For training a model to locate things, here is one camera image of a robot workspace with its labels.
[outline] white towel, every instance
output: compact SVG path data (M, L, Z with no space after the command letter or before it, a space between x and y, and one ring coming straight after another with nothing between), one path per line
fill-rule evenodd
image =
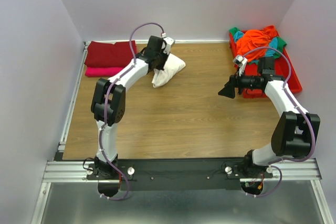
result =
M154 69L152 80L153 87L158 88L165 85L175 74L185 67L185 62L173 54L169 54L164 65L164 70Z

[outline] gray wall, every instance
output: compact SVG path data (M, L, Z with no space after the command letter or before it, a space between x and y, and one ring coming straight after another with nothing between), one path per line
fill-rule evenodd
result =
M83 43L61 0L0 6L0 222L30 223Z
M176 39L228 39L228 29L279 25L293 0L62 0L84 40L129 38L144 22L162 24ZM148 39L157 28L143 28Z
M298 99L321 117L316 157L322 186L336 220L336 0L295 0L280 25L301 81Z

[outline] red plastic container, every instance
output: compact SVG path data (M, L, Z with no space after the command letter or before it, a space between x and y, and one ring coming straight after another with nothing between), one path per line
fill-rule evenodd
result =
M237 48L236 44L233 40L233 36L231 33L229 33L230 36L230 49L232 52L233 58L237 56ZM292 67L292 74L288 80L288 86L289 89L292 91L293 94L299 93L302 91L302 86L300 84L300 81L295 73L294 67L292 65L292 62L290 61L288 54L284 48L283 54L286 56L286 58L289 60L290 65ZM256 76L258 75L257 73L257 68L258 66L256 64L247 64L245 68L245 75L247 76ZM288 76L288 65L283 57L279 57L278 59L275 60L275 71L276 74L284 76L285 78ZM266 97L265 94L262 93L261 90L244 90L243 91L243 97L244 98L257 98L257 97Z

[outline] wooden table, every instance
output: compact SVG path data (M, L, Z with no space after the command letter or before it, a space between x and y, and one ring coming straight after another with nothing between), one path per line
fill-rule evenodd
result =
M279 117L268 98L217 95L235 72L228 44L177 44L172 53L186 67L169 83L153 88L149 73L127 92L118 128L119 158L244 156L270 142ZM94 157L98 148L90 112L98 78L84 72L64 159Z

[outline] magenta towel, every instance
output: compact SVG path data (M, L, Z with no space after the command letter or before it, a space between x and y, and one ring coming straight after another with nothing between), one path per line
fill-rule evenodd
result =
M91 68L88 67L85 75L87 77L112 77L119 73L123 68Z

